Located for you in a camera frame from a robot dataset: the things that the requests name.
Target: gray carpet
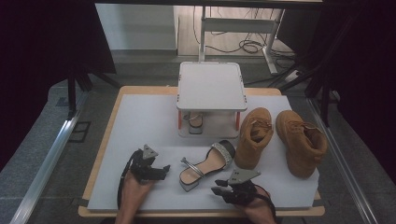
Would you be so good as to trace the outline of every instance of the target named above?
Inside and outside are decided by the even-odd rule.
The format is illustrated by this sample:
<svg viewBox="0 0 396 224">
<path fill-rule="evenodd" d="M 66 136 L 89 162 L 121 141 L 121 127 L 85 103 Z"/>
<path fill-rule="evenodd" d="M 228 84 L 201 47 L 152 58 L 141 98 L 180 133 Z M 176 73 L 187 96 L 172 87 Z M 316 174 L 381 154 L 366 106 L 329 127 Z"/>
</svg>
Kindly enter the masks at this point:
<svg viewBox="0 0 396 224">
<path fill-rule="evenodd" d="M 191 58 L 162 58 L 156 62 L 147 60 L 140 63 L 117 63 L 116 75 L 110 75 L 122 85 L 176 86 L 179 63 Z M 210 59 L 220 62 L 225 59 Z M 227 59 L 239 63 L 245 82 L 271 78 L 263 59 Z M 115 103 L 118 90 L 103 80 L 91 76 L 93 89 L 79 117 L 81 125 L 90 123 L 88 134 L 82 139 L 79 133 L 72 134 L 64 148 L 49 182 L 38 201 L 29 223 L 105 223 L 102 218 L 85 218 L 78 215 L 78 199 L 87 184 L 91 168 L 106 129 L 108 118 Z M 266 87 L 271 80 L 259 82 L 252 87 Z M 49 92 L 49 102 L 41 117 L 26 137 L 10 163 L 0 174 L 0 220 L 8 223 L 21 202 L 30 183 L 44 160 L 48 149 L 59 132 L 67 115 L 67 107 L 56 104 L 67 96 L 65 82 L 55 85 Z M 306 83 L 285 91 L 290 105 L 306 121 L 314 122 L 303 95 Z M 338 113 L 336 104 L 330 106 L 329 122 L 332 133 L 343 151 L 350 169 L 372 205 L 379 223 L 396 223 L 396 188 L 383 171 L 369 148 Z M 285 217 L 282 223 L 362 223 L 356 206 L 343 177 L 328 153 L 319 166 L 319 192 L 325 205 L 323 217 Z M 244 219 L 141 219 L 142 223 L 243 223 Z"/>
</svg>

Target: shoe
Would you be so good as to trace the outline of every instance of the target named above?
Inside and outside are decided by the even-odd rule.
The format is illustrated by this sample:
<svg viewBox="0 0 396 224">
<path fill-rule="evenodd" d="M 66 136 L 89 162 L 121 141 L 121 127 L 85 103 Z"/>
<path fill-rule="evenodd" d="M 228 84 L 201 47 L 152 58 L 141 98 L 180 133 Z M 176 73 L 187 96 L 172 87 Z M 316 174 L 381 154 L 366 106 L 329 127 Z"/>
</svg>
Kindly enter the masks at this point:
<svg viewBox="0 0 396 224">
<path fill-rule="evenodd" d="M 300 178 L 311 176 L 327 151 L 325 134 L 292 110 L 282 111 L 276 117 L 276 132 L 287 148 L 290 172 Z"/>
<path fill-rule="evenodd" d="M 271 114 L 267 109 L 258 107 L 250 111 L 242 121 L 235 164 L 241 169 L 254 169 L 273 133 Z"/>
<path fill-rule="evenodd" d="M 189 133 L 201 134 L 203 128 L 203 114 L 201 112 L 190 112 L 188 115 L 189 120 Z"/>
<path fill-rule="evenodd" d="M 234 155 L 233 145 L 227 140 L 222 140 L 213 144 L 206 154 L 206 159 L 198 164 L 192 164 L 183 158 L 181 161 L 189 168 L 180 173 L 181 187 L 190 191 L 198 186 L 199 180 L 205 175 L 227 169 L 233 162 Z"/>
</svg>

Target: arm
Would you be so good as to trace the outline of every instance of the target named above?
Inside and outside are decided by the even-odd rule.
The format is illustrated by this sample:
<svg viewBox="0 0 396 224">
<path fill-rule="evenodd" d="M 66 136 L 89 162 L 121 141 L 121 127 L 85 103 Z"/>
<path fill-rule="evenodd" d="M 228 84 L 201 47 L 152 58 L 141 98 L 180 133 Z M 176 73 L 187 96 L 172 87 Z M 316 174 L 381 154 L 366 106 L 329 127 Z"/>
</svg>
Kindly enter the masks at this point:
<svg viewBox="0 0 396 224">
<path fill-rule="evenodd" d="M 131 171 L 125 176 L 122 187 L 120 210 L 117 213 L 116 224 L 131 224 L 137 209 L 145 200 L 155 181 L 140 185 Z"/>
<path fill-rule="evenodd" d="M 263 188 L 256 186 L 256 189 L 258 194 L 270 198 L 269 193 Z M 263 199 L 256 198 L 247 206 L 236 204 L 235 207 L 242 210 L 255 224 L 276 224 L 269 204 Z"/>
</svg>

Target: brown boot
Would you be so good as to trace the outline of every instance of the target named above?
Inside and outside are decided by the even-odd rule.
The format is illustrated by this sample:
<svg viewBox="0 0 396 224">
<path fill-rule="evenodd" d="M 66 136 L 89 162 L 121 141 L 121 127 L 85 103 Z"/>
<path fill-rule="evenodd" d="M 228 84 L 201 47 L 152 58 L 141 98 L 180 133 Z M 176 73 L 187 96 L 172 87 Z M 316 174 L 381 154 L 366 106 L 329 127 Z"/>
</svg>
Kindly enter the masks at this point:
<svg viewBox="0 0 396 224">
<path fill-rule="evenodd" d="M 250 111 L 241 125 L 240 138 L 233 159 L 235 164 L 242 169 L 254 169 L 273 133 L 271 115 L 267 109 L 258 107 Z"/>
<path fill-rule="evenodd" d="M 287 148 L 290 172 L 300 178 L 311 176 L 327 151 L 327 139 L 316 126 L 304 122 L 292 110 L 276 117 L 276 132 Z"/>
</svg>

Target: wall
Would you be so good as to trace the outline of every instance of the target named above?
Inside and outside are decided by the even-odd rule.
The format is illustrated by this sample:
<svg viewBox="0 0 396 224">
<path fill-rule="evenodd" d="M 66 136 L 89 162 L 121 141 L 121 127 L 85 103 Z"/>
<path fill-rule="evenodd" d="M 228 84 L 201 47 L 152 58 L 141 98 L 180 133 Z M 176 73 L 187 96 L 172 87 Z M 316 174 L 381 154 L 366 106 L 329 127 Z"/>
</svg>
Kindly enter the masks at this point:
<svg viewBox="0 0 396 224">
<path fill-rule="evenodd" d="M 95 5 L 110 49 L 177 49 L 173 6 Z"/>
</svg>

